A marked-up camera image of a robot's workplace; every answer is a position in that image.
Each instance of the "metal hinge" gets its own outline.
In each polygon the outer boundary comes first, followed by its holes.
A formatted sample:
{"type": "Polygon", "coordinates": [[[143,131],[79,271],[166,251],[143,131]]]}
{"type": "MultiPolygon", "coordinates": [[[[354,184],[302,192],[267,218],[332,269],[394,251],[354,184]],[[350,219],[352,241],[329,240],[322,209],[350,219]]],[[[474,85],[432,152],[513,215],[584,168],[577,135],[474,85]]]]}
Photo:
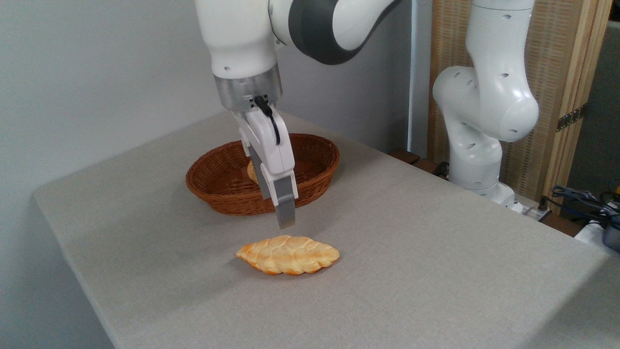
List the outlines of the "metal hinge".
{"type": "Polygon", "coordinates": [[[576,110],[572,112],[569,112],[565,116],[562,116],[557,121],[556,132],[560,132],[561,130],[576,123],[579,119],[581,119],[585,115],[587,105],[588,103],[582,105],[581,107],[577,108],[576,110]]]}

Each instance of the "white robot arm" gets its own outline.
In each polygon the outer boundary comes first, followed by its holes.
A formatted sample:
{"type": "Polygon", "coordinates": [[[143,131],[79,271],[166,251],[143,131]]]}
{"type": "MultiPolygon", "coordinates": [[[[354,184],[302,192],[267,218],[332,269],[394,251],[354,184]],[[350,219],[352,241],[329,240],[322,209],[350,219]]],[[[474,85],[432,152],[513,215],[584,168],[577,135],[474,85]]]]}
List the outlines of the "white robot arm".
{"type": "Polygon", "coordinates": [[[273,108],[282,94],[276,47],[325,64],[357,54],[394,0],[195,0],[222,105],[234,112],[264,199],[283,229],[295,222],[295,160],[273,108]]]}
{"type": "Polygon", "coordinates": [[[449,180],[498,204],[521,211],[499,183],[502,147],[536,125],[538,104],[525,75],[525,41],[534,0],[473,0],[467,51],[474,68],[447,68],[433,97],[450,144],[449,180]]]}

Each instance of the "bread roll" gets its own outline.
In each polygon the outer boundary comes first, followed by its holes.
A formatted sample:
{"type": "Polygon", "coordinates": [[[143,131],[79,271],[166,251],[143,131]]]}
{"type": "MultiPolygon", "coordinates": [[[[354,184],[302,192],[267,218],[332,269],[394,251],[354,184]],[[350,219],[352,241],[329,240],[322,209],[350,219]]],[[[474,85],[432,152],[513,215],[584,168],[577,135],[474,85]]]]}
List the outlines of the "bread roll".
{"type": "Polygon", "coordinates": [[[254,181],[254,183],[259,183],[259,180],[256,178],[256,171],[254,169],[254,163],[252,162],[252,160],[250,160],[250,163],[247,164],[247,175],[250,177],[251,180],[254,181]]]}
{"type": "Polygon", "coordinates": [[[243,246],[235,255],[270,275],[300,275],[332,265],[340,252],[309,237],[281,235],[243,246]]]}

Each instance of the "gray fabric surface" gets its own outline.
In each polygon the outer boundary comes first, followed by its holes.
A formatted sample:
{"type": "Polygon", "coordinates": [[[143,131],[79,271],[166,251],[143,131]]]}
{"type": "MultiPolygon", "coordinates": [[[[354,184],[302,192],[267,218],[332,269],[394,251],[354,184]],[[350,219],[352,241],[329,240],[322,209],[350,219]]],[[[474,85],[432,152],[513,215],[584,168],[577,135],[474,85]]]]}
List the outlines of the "gray fabric surface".
{"type": "Polygon", "coordinates": [[[620,263],[543,224],[342,136],[332,186],[278,230],[228,217],[185,187],[238,133],[231,115],[35,193],[65,258],[121,348],[620,346],[620,263]],[[269,276],[234,257],[281,234],[338,248],[330,268],[269,276]]]}

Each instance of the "brown wicker basket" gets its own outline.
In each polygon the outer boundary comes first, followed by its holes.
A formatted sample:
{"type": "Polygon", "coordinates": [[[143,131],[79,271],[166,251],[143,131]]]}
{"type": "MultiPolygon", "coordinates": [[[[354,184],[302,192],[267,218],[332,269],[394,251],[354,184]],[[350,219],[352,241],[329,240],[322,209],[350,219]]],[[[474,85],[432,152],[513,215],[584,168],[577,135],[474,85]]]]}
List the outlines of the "brown wicker basket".
{"type": "MultiPolygon", "coordinates": [[[[290,134],[295,157],[295,180],[299,199],[307,205],[325,193],[338,166],[340,152],[332,141],[309,134],[290,134]]],[[[185,176],[189,190],[213,210],[227,215],[273,212],[271,199],[263,200],[258,184],[247,175],[250,159],[241,141],[215,148],[201,156],[185,176]]]]}

